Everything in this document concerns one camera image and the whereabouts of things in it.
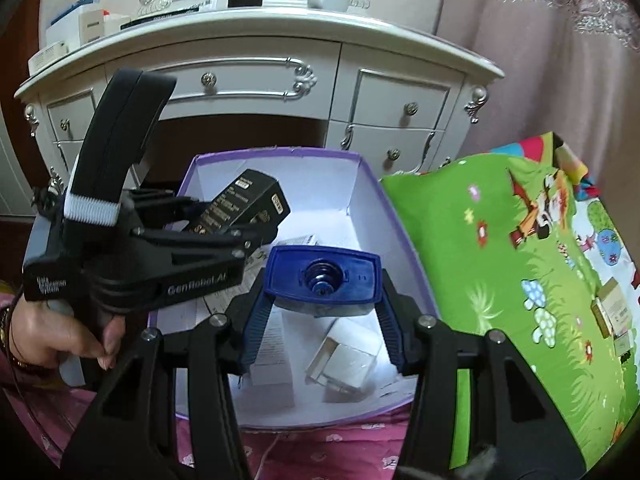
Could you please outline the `person's left hand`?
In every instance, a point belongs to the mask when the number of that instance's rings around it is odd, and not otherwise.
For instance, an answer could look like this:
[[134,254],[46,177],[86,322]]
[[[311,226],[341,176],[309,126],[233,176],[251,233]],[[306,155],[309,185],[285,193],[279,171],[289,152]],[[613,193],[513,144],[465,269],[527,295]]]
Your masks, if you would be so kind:
[[108,370],[115,366],[125,333],[126,322],[121,316],[114,316],[96,337],[76,318],[20,297],[11,314],[8,345],[21,363],[53,370],[62,356],[79,356],[96,360]]

